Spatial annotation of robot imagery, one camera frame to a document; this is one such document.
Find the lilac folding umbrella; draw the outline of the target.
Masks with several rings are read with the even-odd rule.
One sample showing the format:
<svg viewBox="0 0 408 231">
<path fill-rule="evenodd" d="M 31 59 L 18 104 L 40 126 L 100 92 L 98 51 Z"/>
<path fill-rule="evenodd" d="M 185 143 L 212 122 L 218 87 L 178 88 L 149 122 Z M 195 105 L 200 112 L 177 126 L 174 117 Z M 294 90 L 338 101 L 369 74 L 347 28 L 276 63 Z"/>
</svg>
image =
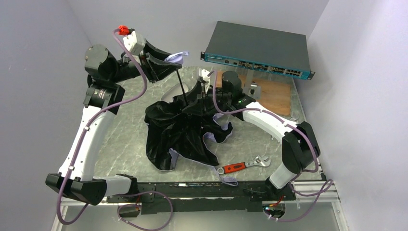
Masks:
<svg viewBox="0 0 408 231">
<path fill-rule="evenodd" d="M 222 115 L 215 112 L 211 98 L 202 96 L 208 82 L 208 77 L 201 77 L 192 90 L 174 96 L 171 102 L 157 101 L 146 108 L 146 156 L 165 172 L 175 170 L 177 159 L 183 157 L 210 168 L 222 183 L 238 186 L 235 178 L 220 176 L 218 157 L 205 143 L 206 138 L 223 143 L 233 130 L 231 123 L 221 126 L 217 122 Z"/>
</svg>

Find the mint green umbrella sleeve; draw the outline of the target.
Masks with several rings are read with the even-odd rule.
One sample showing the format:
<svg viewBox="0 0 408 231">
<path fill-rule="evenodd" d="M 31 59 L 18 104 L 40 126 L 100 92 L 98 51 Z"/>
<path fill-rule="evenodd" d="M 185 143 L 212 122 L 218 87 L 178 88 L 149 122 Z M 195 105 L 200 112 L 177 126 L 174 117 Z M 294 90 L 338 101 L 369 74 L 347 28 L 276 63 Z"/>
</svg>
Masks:
<svg viewBox="0 0 408 231">
<path fill-rule="evenodd" d="M 182 95 L 182 88 L 179 84 L 170 88 L 162 97 L 161 101 L 171 103 L 174 101 L 174 97 Z"/>
</svg>

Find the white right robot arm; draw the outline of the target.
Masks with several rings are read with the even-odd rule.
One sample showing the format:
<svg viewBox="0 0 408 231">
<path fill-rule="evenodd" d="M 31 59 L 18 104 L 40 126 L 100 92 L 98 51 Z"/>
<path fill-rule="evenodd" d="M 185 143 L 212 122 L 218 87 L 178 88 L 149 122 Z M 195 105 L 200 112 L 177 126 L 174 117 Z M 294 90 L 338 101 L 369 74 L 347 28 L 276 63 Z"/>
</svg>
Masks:
<svg viewBox="0 0 408 231">
<path fill-rule="evenodd" d="M 204 84 L 204 99 L 211 100 L 218 115 L 232 115 L 257 126 L 281 144 L 281 163 L 266 179 L 271 191 L 281 191 L 303 172 L 318 171 L 319 146 L 308 122 L 296 123 L 268 110 L 243 92 L 235 72 L 225 73 L 221 88 L 216 87 L 217 73 L 202 69 L 199 80 Z"/>
</svg>

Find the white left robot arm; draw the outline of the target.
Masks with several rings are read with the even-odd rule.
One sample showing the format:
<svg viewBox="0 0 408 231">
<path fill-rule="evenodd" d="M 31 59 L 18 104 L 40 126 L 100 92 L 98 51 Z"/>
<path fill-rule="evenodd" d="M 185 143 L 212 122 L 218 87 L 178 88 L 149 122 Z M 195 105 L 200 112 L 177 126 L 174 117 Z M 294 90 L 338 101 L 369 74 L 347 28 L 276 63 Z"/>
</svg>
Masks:
<svg viewBox="0 0 408 231">
<path fill-rule="evenodd" d="M 114 195 L 135 195 L 137 179 L 126 174 L 96 177 L 94 168 L 104 136 L 118 113 L 125 89 L 120 82 L 145 77 L 157 82 L 181 69 L 185 52 L 171 54 L 151 43 L 129 42 L 120 59 L 103 45 L 89 47 L 85 53 L 88 89 L 81 123 L 70 152 L 57 173 L 46 177 L 46 185 L 62 197 L 99 204 Z"/>
</svg>

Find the silver open end spanner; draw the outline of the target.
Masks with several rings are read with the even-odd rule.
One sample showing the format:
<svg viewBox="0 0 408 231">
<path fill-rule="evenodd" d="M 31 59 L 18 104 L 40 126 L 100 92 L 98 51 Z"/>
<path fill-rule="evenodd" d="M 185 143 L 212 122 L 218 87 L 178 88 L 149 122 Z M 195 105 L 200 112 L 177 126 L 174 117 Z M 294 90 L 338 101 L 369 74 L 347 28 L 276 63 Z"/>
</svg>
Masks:
<svg viewBox="0 0 408 231">
<path fill-rule="evenodd" d="M 291 120 L 291 121 L 297 122 L 297 121 L 299 121 L 299 118 L 300 118 L 300 115 L 299 115 L 299 114 L 297 114 L 297 113 L 291 113 L 291 116 L 290 116 L 290 120 Z"/>
</svg>

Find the wooden base board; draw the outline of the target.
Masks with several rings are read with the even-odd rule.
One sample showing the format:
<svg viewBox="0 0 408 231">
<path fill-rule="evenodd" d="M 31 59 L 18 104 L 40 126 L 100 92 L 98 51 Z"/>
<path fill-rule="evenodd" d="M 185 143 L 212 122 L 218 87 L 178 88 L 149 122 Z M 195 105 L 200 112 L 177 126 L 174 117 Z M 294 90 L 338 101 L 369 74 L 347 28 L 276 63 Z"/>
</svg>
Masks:
<svg viewBox="0 0 408 231">
<path fill-rule="evenodd" d="M 280 116 L 290 115 L 290 84 L 262 78 L 253 78 L 253 82 L 261 87 L 260 98 L 257 99 L 261 105 Z"/>
</svg>

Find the grey metal stand bracket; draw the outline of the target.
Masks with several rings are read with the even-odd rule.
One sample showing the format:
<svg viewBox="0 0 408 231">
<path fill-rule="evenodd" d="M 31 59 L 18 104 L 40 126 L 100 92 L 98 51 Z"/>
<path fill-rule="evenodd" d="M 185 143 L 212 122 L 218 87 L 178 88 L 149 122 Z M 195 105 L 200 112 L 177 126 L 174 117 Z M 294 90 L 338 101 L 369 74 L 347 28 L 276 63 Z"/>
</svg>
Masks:
<svg viewBox="0 0 408 231">
<path fill-rule="evenodd" d="M 261 86 L 253 81 L 253 75 L 254 70 L 250 69 L 247 71 L 243 92 L 255 100 L 259 100 L 261 97 Z"/>
</svg>

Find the red handled adjustable wrench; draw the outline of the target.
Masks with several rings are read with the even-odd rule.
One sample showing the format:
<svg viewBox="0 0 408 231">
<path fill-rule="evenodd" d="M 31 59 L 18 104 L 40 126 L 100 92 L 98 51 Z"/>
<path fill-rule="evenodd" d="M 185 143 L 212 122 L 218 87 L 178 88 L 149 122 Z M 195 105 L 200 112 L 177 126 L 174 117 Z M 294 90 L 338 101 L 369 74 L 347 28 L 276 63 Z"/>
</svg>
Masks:
<svg viewBox="0 0 408 231">
<path fill-rule="evenodd" d="M 217 173 L 220 175 L 229 174 L 233 172 L 237 172 L 249 167 L 253 166 L 260 166 L 260 167 L 268 167 L 271 163 L 271 159 L 268 156 L 259 156 L 257 155 L 255 159 L 247 162 L 239 162 L 235 164 L 229 164 L 217 169 Z"/>
</svg>

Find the teal network switch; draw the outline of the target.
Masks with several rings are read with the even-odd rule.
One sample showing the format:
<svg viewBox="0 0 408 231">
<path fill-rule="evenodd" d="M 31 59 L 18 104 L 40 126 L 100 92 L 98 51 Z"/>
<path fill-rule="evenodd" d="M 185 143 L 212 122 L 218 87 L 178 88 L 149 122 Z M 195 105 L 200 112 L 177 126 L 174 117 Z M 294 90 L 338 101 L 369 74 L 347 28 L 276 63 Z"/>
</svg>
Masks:
<svg viewBox="0 0 408 231">
<path fill-rule="evenodd" d="M 202 61 L 311 80 L 306 36 L 218 21 Z"/>
</svg>

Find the aluminium frame rail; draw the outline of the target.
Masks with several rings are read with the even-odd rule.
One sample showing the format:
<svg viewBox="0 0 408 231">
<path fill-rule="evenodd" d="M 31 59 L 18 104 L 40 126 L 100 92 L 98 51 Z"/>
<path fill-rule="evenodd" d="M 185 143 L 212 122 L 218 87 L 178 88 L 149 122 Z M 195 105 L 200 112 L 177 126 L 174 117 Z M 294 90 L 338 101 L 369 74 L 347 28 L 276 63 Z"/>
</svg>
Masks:
<svg viewBox="0 0 408 231">
<path fill-rule="evenodd" d="M 295 201 L 286 201 L 280 202 L 277 201 L 275 203 L 269 203 L 267 205 L 262 206 L 262 211 L 266 208 L 269 209 L 277 209 L 278 206 L 284 205 L 285 203 L 296 203 L 297 208 L 300 209 L 301 203 L 331 203 L 332 207 L 335 212 L 336 222 L 338 227 L 342 231 L 349 230 L 348 224 L 345 220 L 345 216 L 342 214 L 343 210 L 340 205 L 340 198 L 336 187 L 333 182 L 325 182 L 323 180 L 313 180 L 313 181 L 295 181 L 292 183 L 291 187 L 289 187 L 291 191 L 295 194 L 296 200 Z M 136 209 L 140 208 L 141 205 L 134 202 L 134 203 L 108 203 L 106 201 L 107 197 L 103 198 L 100 202 L 100 205 L 112 205 L 117 207 L 128 208 L 128 211 L 120 212 L 120 215 L 124 215 L 126 217 L 135 217 Z"/>
</svg>

